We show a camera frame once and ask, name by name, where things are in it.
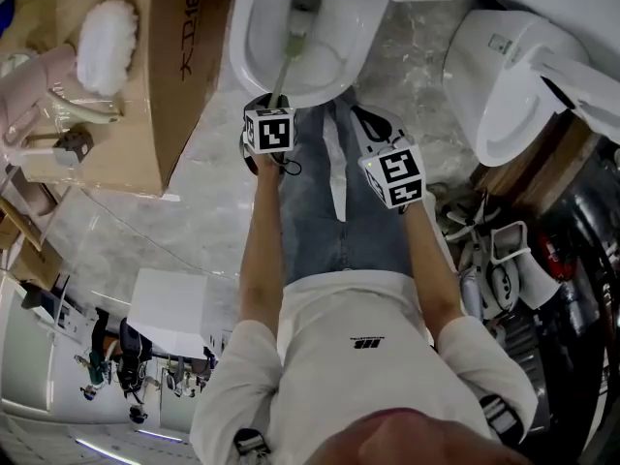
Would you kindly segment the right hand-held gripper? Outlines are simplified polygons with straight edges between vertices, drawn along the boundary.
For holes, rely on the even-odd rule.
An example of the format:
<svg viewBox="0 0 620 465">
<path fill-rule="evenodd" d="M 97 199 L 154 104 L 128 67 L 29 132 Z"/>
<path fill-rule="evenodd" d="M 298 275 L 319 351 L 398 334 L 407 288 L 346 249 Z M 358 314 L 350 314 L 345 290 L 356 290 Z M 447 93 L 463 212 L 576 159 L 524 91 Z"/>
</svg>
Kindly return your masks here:
<svg viewBox="0 0 620 465">
<path fill-rule="evenodd" d="M 421 152 L 402 132 L 401 119 L 388 110 L 371 106 L 352 107 L 351 118 L 360 147 L 377 149 L 362 156 L 358 164 L 386 208 L 404 209 L 422 201 L 426 172 Z M 381 147 L 383 142 L 388 142 L 386 147 Z"/>
</svg>

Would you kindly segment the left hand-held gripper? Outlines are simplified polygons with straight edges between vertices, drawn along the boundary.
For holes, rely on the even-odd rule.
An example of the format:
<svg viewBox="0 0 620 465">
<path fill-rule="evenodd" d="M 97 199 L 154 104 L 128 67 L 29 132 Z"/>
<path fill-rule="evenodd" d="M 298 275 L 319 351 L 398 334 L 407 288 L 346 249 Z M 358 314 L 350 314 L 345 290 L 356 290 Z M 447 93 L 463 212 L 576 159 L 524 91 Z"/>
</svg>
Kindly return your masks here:
<svg viewBox="0 0 620 465">
<path fill-rule="evenodd" d="M 254 175 L 258 174 L 255 155 L 267 155 L 283 170 L 289 163 L 285 154 L 295 148 L 296 111 L 289 108 L 285 95 L 278 97 L 277 108 L 268 108 L 270 99 L 270 93 L 253 99 L 243 114 L 240 153 Z"/>
</svg>

